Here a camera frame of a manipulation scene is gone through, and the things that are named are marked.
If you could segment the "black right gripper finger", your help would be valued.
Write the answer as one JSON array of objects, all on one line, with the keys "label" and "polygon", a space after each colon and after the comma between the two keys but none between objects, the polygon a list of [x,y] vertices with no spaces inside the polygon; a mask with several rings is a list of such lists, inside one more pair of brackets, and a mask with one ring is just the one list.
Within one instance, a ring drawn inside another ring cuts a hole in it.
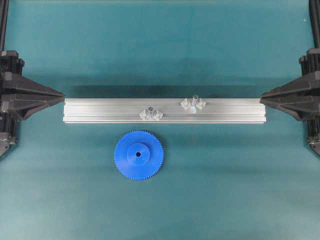
[{"label": "black right gripper finger", "polygon": [[301,122],[310,120],[318,113],[318,97],[268,97],[260,98],[260,103]]},{"label": "black right gripper finger", "polygon": [[317,89],[317,74],[306,74],[287,84],[278,86],[268,92],[263,93],[260,98],[279,97],[288,94],[296,94]]}]

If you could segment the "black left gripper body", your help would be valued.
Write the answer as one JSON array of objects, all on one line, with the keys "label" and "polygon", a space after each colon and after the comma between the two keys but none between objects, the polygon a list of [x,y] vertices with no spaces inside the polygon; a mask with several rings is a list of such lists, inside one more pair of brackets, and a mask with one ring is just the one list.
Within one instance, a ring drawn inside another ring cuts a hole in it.
[{"label": "black left gripper body", "polygon": [[[10,94],[3,88],[2,73],[12,72],[22,75],[25,62],[15,50],[0,52],[0,96]],[[19,121],[8,112],[0,110],[0,157],[2,158],[17,143],[17,126]]]}]

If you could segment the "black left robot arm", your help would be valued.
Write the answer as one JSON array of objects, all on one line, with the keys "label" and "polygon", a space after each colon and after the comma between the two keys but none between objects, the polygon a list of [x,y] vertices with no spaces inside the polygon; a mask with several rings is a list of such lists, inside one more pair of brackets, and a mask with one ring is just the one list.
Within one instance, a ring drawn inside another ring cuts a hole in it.
[{"label": "black left robot arm", "polygon": [[25,62],[15,50],[4,50],[9,1],[0,2],[0,156],[17,143],[21,121],[65,100],[63,93],[22,75]]}]

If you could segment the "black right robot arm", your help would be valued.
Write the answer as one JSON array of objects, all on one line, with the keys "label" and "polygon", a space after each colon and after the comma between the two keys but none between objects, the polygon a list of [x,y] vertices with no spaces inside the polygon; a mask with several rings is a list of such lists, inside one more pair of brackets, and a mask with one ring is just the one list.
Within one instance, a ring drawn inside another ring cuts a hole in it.
[{"label": "black right robot arm", "polygon": [[260,96],[260,103],[306,122],[307,144],[320,154],[320,2],[308,2],[314,48],[299,58],[301,77]]}]

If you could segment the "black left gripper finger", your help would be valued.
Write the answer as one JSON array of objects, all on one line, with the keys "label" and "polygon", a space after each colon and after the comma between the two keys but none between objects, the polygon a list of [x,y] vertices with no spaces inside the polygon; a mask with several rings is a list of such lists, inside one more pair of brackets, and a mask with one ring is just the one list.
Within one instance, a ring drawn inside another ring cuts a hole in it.
[{"label": "black left gripper finger", "polygon": [[5,96],[4,112],[15,119],[27,120],[33,114],[64,100],[64,96]]},{"label": "black left gripper finger", "polygon": [[16,93],[65,97],[65,95],[53,88],[39,84],[22,75],[9,74],[9,89]]}]

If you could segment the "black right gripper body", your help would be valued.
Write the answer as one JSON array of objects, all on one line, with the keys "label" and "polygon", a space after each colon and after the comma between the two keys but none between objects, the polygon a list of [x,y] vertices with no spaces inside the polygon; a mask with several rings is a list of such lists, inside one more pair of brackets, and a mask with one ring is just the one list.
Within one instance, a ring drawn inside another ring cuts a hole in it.
[{"label": "black right gripper body", "polygon": [[[310,48],[306,55],[299,59],[302,76],[320,70],[320,49]],[[314,152],[320,151],[320,113],[306,121],[308,137],[307,143]]]}]

